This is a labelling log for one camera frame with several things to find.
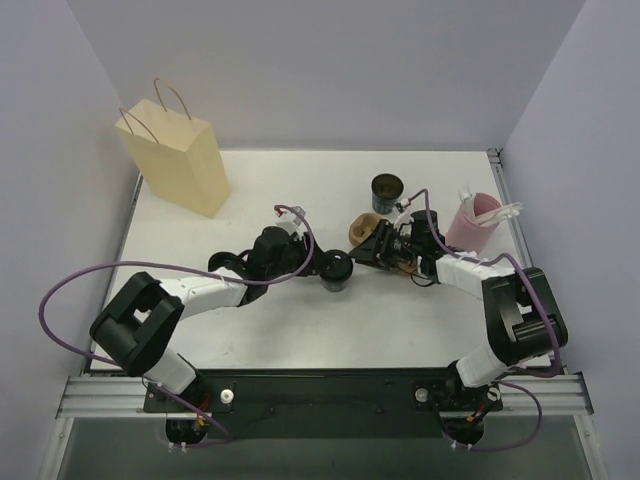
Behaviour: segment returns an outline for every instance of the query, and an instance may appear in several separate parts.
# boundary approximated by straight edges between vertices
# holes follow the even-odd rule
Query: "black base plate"
[[[241,438],[424,438],[442,433],[433,410],[416,399],[426,388],[441,412],[468,414],[486,389],[445,395],[447,369],[202,370],[218,421]],[[220,392],[234,392],[223,405]],[[147,395],[144,411],[184,412],[163,396]],[[215,429],[209,437],[224,438]]]

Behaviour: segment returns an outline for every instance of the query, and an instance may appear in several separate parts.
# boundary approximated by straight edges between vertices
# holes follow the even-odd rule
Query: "wire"
[[[305,258],[304,262],[302,262],[302,265],[300,265],[300,267],[297,270],[295,270],[293,273],[290,273],[289,275],[285,275],[283,277],[279,277],[279,278],[276,278],[276,279],[273,279],[273,280],[264,280],[264,281],[262,281],[262,280],[245,280],[245,279],[238,279],[238,278],[233,278],[233,277],[225,277],[225,276],[219,275],[217,273],[205,272],[203,270],[197,270],[195,268],[182,267],[182,266],[179,266],[179,265],[171,265],[171,264],[166,264],[166,263],[154,263],[154,262],[124,260],[124,261],[119,261],[119,262],[110,262],[110,263],[102,263],[102,264],[98,264],[98,265],[92,265],[90,267],[83,268],[82,270],[78,270],[77,272],[72,273],[71,275],[63,278],[62,280],[57,282],[53,287],[51,287],[44,294],[44,296],[42,297],[42,300],[40,300],[40,305],[38,307],[38,320],[40,322],[40,327],[42,328],[44,333],[53,342],[57,343],[62,348],[66,349],[66,350],[69,350],[70,352],[73,352],[75,354],[82,355],[83,357],[90,358],[92,360],[97,360],[97,361],[100,361],[100,362],[107,363],[109,365],[114,365],[116,367],[119,367],[119,365],[116,362],[114,362],[112,359],[110,359],[110,358],[103,357],[101,355],[96,355],[96,354],[91,353],[91,352],[87,352],[85,350],[82,350],[81,348],[75,347],[75,346],[65,342],[60,337],[58,337],[55,333],[53,333],[53,331],[51,330],[51,328],[49,328],[49,325],[47,324],[47,320],[45,318],[45,308],[47,306],[47,303],[49,302],[51,297],[58,290],[60,290],[67,283],[75,280],[76,278],[82,277],[82,276],[87,275],[87,274],[92,273],[92,272],[97,272],[99,270],[106,270],[106,269],[115,268],[115,267],[144,267],[144,268],[159,268],[159,269],[164,269],[164,270],[174,270],[174,271],[178,271],[178,272],[191,273],[193,275],[200,275],[202,277],[213,278],[213,279],[216,279],[216,280],[223,280],[223,281],[228,282],[228,283],[240,283],[240,284],[249,285],[249,286],[251,286],[251,285],[257,285],[257,286],[276,285],[278,283],[283,283],[283,282],[286,282],[287,280],[291,280],[296,275],[298,275],[299,273],[304,271],[304,269],[307,268],[307,265],[309,264],[309,262],[313,258],[313,251],[314,251],[314,248],[315,248],[315,238],[313,236],[313,231],[311,230],[311,225],[309,225],[309,222],[307,222],[307,220],[304,218],[303,214],[298,212],[297,209],[292,208],[292,207],[288,207],[286,205],[275,205],[273,208],[276,211],[281,211],[282,209],[284,209],[284,210],[288,210],[291,213],[293,213],[296,217],[298,217],[300,219],[300,221],[306,227],[307,232],[309,233],[309,253],[307,254],[307,258]],[[149,377],[147,377],[146,375],[143,375],[142,377],[145,378],[148,381],[153,382],[153,380],[150,379]],[[162,385],[159,385],[159,384],[156,384],[156,385],[157,385],[158,390],[160,390],[162,393],[167,395],[169,398],[171,398],[175,402],[181,404],[182,406],[188,408],[189,410],[191,410],[192,412],[196,413],[197,415],[201,416],[202,418],[204,418],[207,421],[207,423],[209,423],[214,428],[220,430],[222,433],[224,433],[225,435],[230,437],[230,434],[227,431],[227,429],[220,422],[215,420],[213,417],[211,417],[207,413],[203,412],[201,409],[199,409],[195,405],[192,405],[191,403],[187,402],[186,400],[183,400],[182,398],[180,398],[175,393],[170,392],[169,390],[167,390]],[[200,448],[200,447],[211,446],[211,445],[220,445],[220,444],[223,444],[223,443],[228,443],[229,441],[230,441],[229,439],[211,440],[211,441],[207,441],[207,442],[200,442],[197,445],[190,445],[189,448],[194,448],[194,447],[195,448]]]
[[[412,281],[415,285],[417,285],[417,286],[419,286],[419,287],[421,287],[421,288],[427,288],[427,287],[430,287],[430,286],[432,286],[432,285],[435,285],[435,283],[436,283],[436,282],[433,282],[433,281],[429,280],[427,277],[423,277],[422,275],[418,275],[418,274],[416,274],[416,272],[411,272],[411,273],[409,274],[409,276],[411,277],[411,281]],[[429,280],[429,283],[418,283],[418,282],[416,281],[416,278],[421,278],[421,279],[423,279],[423,280]]]
[[[412,197],[409,197],[409,203],[411,203],[413,200],[415,200],[416,198],[418,198],[420,195],[423,195],[423,194],[424,194],[425,209],[426,209],[427,212],[429,212],[429,210],[430,210],[429,209],[429,191],[426,188],[423,188],[422,190],[420,190],[418,193],[416,193]],[[514,270],[516,271],[516,273],[520,277],[520,280],[522,280],[522,284],[527,289],[527,292],[529,293],[529,296],[531,297],[531,301],[533,302],[533,305],[535,306],[536,310],[538,311],[538,314],[540,315],[540,318],[542,319],[542,323],[544,323],[545,329],[547,330],[547,333],[549,334],[549,339],[551,341],[551,348],[553,350],[553,361],[551,362],[551,367],[549,369],[540,370],[540,371],[534,371],[534,370],[530,370],[530,369],[527,369],[527,368],[518,368],[517,371],[518,371],[518,373],[524,373],[524,374],[531,375],[533,377],[540,377],[540,378],[552,378],[552,377],[555,377],[556,375],[558,375],[562,370],[562,362],[560,360],[560,344],[558,343],[558,338],[556,337],[556,332],[553,330],[553,326],[551,325],[551,321],[549,320],[549,317],[547,316],[547,313],[546,313],[544,307],[542,306],[542,302],[540,301],[540,298],[538,297],[538,294],[534,290],[533,285],[531,285],[531,282],[527,278],[526,273],[524,273],[524,271],[522,270],[522,267],[520,267],[520,265],[518,264],[517,260],[515,258],[513,258],[513,256],[510,255],[509,253],[501,253],[500,255],[498,255],[493,260],[486,261],[486,262],[482,261],[482,260],[479,260],[477,258],[462,257],[461,255],[458,255],[456,252],[454,252],[449,247],[447,247],[444,243],[442,243],[442,240],[440,240],[440,238],[438,238],[438,234],[436,233],[436,229],[435,229],[435,227],[433,225],[433,220],[431,219],[431,215],[427,215],[427,222],[429,223],[429,229],[431,230],[431,234],[433,235],[433,238],[435,239],[435,241],[438,244],[438,246],[440,246],[440,248],[442,248],[445,252],[447,252],[449,255],[451,255],[451,256],[453,256],[455,258],[462,258],[463,260],[465,260],[467,262],[476,263],[476,264],[480,264],[481,263],[481,264],[489,266],[489,267],[492,266],[492,265],[497,264],[498,262],[500,262],[503,259],[506,259],[506,260],[509,261],[509,263],[511,263],[511,265],[514,268]]]

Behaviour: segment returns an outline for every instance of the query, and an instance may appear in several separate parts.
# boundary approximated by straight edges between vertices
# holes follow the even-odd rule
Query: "white screw knob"
[[[225,388],[223,391],[221,391],[220,401],[225,405],[229,405],[231,402],[233,402],[233,390]]]

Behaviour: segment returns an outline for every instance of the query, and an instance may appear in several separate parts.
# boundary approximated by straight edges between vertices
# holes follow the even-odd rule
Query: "paper bag handle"
[[[189,114],[189,110],[187,110],[187,106],[184,104],[184,100],[182,100],[182,97],[180,96],[180,94],[176,92],[176,89],[173,88],[164,80],[162,80],[160,77],[156,77],[155,80],[153,81],[153,86],[156,88],[156,95],[158,95],[158,100],[160,100],[160,105],[162,105],[162,108],[164,108],[164,111],[165,112],[167,111],[167,107],[164,106],[164,102],[162,101],[162,97],[160,96],[160,90],[158,90],[159,81],[162,82],[165,87],[167,87],[169,90],[171,90],[173,93],[176,94],[176,97],[178,97],[178,100],[180,100],[180,103],[182,104],[182,108],[184,108],[184,113],[187,114],[187,117],[189,117],[189,120],[193,120],[191,118],[191,115]]]
[[[131,128],[131,125],[129,125],[129,122],[127,122],[127,117],[125,117],[125,113],[127,115],[129,115],[131,118],[133,118],[136,122],[138,122],[140,125],[142,125],[144,127],[144,129],[149,132],[149,135],[151,135],[153,137],[153,139],[156,141],[156,143],[160,143],[158,141],[158,139],[156,138],[156,136],[153,134],[153,132],[151,130],[149,130],[149,128],[140,121],[140,119],[138,117],[136,117],[133,113],[131,113],[129,110],[126,110],[124,108],[120,108],[120,115],[122,115],[122,119],[124,120],[124,123],[127,124],[127,127],[129,127],[129,130],[131,130],[131,134],[133,135],[133,129]]]

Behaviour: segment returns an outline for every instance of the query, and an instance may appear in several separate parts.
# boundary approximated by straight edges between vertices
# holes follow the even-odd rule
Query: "metal rail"
[[[545,415],[590,415],[589,395],[581,375],[560,375],[552,379],[527,376],[509,381],[531,391]],[[501,387],[504,410],[492,416],[536,414],[531,399],[519,390]],[[146,389],[138,378],[71,377],[62,396],[58,418],[189,418],[191,413],[151,414],[142,411]]]

